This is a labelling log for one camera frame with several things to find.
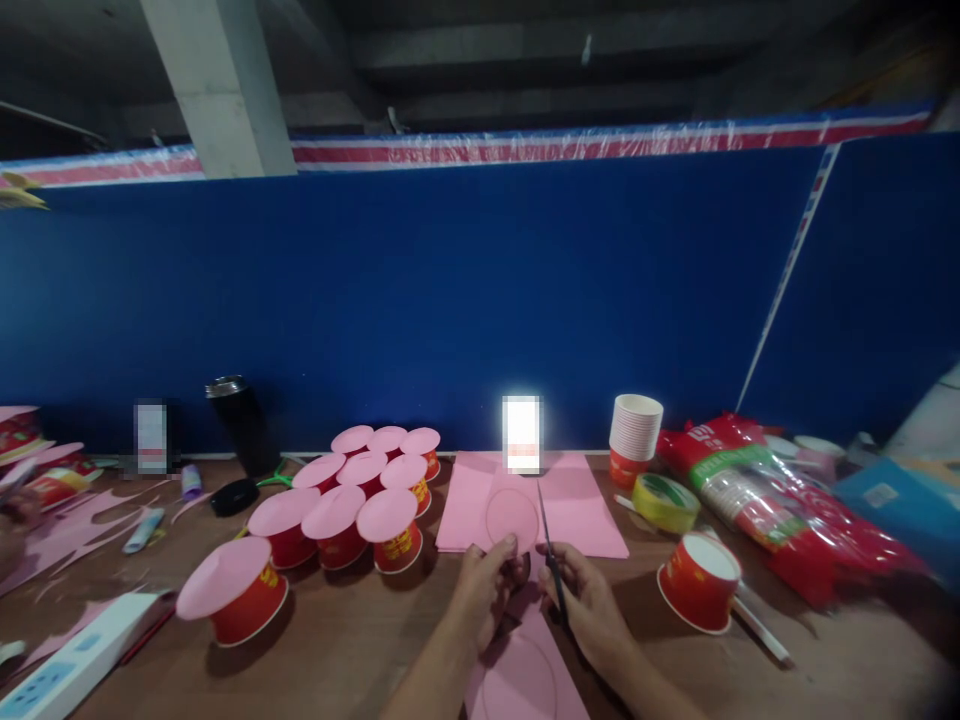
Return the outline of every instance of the scissors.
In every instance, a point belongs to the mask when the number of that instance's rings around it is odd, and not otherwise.
[[[540,478],[537,478],[537,496],[540,498],[540,515],[543,517],[543,536],[547,541],[547,567],[553,575],[553,582],[557,588],[557,602],[560,610],[560,625],[564,628],[570,627],[567,617],[567,601],[563,597],[563,581],[560,579],[560,565],[553,554],[553,545],[550,544],[550,531],[547,530],[547,512],[543,507],[543,493],[540,492]]]

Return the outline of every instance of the concrete pillar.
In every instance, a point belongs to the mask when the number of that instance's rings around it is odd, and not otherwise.
[[[140,0],[208,178],[294,175],[254,0]]]

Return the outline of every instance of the stack of paper cups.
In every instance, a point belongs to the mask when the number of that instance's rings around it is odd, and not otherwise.
[[[644,395],[618,395],[610,426],[610,476],[626,489],[646,471],[657,449],[663,405]]]

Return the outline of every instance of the person's left hand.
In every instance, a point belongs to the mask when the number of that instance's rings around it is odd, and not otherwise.
[[[484,555],[471,545],[463,555],[460,578],[447,616],[476,642],[477,654],[487,649],[513,590],[527,581],[529,568],[517,557],[517,538],[508,535]]]

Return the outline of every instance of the glue stick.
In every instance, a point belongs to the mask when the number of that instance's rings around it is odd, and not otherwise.
[[[184,465],[180,471],[180,496],[185,500],[194,500],[203,495],[200,471],[196,465]]]

